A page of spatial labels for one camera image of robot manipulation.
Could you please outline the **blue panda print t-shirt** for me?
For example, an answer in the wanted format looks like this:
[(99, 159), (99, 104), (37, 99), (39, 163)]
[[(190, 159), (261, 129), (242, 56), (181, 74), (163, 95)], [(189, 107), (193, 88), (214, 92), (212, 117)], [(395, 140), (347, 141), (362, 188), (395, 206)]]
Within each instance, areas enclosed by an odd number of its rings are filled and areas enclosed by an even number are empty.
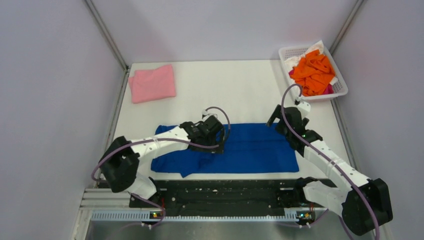
[(157, 173), (260, 174), (297, 173), (300, 169), (295, 151), (286, 138), (264, 123), (236, 123), (223, 153), (190, 149), (174, 151), (152, 160)]

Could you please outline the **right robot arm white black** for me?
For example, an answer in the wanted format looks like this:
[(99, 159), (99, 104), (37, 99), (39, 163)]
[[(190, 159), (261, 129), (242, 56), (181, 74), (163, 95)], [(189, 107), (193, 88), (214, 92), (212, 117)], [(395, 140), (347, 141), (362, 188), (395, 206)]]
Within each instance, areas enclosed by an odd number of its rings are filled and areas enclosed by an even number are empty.
[(315, 165), (334, 184), (327, 186), (314, 177), (295, 181), (293, 200), (299, 206), (314, 203), (341, 217), (345, 226), (362, 236), (376, 226), (393, 220), (388, 185), (380, 178), (371, 179), (358, 172), (335, 154), (316, 131), (307, 129), (306, 117), (311, 106), (306, 102), (292, 107), (278, 104), (266, 125), (275, 123), (277, 133), (305, 160)]

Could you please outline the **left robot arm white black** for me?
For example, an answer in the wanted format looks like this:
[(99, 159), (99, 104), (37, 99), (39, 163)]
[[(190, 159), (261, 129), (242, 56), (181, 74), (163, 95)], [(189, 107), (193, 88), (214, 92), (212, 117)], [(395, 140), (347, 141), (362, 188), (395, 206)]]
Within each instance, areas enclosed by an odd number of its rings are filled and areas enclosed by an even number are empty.
[(113, 193), (128, 192), (141, 197), (149, 207), (160, 202), (154, 181), (139, 167), (169, 153), (190, 149), (195, 152), (223, 152), (225, 127), (214, 115), (197, 123), (186, 121), (160, 134), (140, 140), (116, 138), (99, 161), (99, 169)]

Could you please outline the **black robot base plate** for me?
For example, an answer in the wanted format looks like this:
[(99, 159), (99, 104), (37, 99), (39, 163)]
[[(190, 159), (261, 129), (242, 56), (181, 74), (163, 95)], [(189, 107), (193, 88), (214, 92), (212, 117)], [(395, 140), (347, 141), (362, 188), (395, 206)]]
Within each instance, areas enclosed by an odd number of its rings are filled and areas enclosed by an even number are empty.
[(283, 216), (286, 208), (309, 207), (301, 188), (312, 177), (289, 180), (156, 180), (151, 202), (166, 217)]

